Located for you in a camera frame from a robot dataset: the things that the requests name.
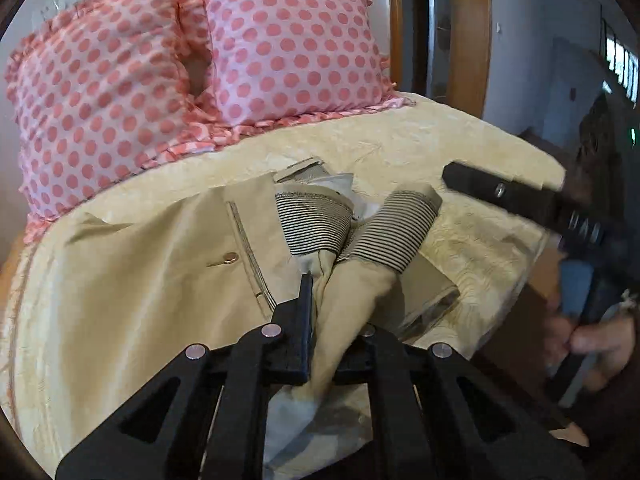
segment window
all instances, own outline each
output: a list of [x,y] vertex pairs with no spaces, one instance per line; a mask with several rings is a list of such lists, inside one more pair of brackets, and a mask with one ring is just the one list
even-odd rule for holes
[[609,70],[616,73],[618,83],[626,89],[626,97],[638,101],[638,56],[629,52],[615,37],[607,37]]

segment person's hand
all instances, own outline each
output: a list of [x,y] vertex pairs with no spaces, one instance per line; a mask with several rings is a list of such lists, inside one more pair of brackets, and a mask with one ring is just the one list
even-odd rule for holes
[[621,314],[610,321],[577,327],[574,320],[558,314],[559,305],[559,294],[547,303],[545,363],[548,366],[558,365],[569,352],[598,352],[598,362],[584,381],[587,391],[597,392],[629,362],[636,346],[634,319],[629,314]]

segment wooden door frame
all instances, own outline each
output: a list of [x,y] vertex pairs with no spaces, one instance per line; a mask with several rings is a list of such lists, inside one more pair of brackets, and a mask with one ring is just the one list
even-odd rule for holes
[[[390,2],[391,79],[402,77],[402,0]],[[492,0],[451,0],[447,104],[475,117],[484,111],[492,42]]]

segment cream bedspread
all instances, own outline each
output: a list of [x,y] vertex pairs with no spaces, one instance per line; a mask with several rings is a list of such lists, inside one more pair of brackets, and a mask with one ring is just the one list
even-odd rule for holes
[[415,107],[283,128],[219,153],[147,171],[81,205],[54,224],[39,245],[24,250],[2,324],[0,402],[51,476],[75,443],[60,442],[49,423],[50,413],[60,407],[50,402],[47,382],[46,341],[54,330],[47,305],[56,245],[83,212],[107,222],[139,222],[207,187],[281,170],[314,155],[333,171],[354,173],[355,187],[376,200],[400,182],[428,182],[444,202],[421,252],[456,283],[461,297],[417,344],[426,348],[445,341],[465,356],[475,351],[513,304],[546,236],[530,222],[448,191],[442,168],[463,160],[558,188],[564,170],[517,137],[458,110],[410,97]]

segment pillow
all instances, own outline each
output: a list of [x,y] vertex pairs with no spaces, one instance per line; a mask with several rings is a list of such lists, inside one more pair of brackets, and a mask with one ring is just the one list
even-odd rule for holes
[[345,112],[341,117],[406,103],[382,75],[366,11],[370,0],[205,3],[216,70],[202,101],[231,126],[283,118],[289,124],[302,114],[321,120],[328,117],[319,112]]
[[184,34],[177,13],[193,19],[203,2],[192,1],[88,0],[12,53],[27,241],[115,182],[234,142],[188,94],[180,56],[202,38]]

